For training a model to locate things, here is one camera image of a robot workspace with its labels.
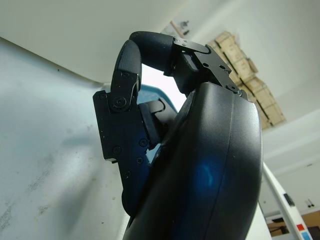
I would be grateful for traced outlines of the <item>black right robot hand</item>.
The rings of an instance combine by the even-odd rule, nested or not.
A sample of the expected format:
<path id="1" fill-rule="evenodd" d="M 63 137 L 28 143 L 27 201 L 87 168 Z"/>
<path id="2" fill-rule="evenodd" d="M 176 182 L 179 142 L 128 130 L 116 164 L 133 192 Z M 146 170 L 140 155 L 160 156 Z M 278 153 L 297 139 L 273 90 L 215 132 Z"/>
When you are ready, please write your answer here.
<path id="1" fill-rule="evenodd" d="M 243 240 L 258 204 L 259 113 L 209 45 L 136 31 L 93 95 L 126 240 Z"/>

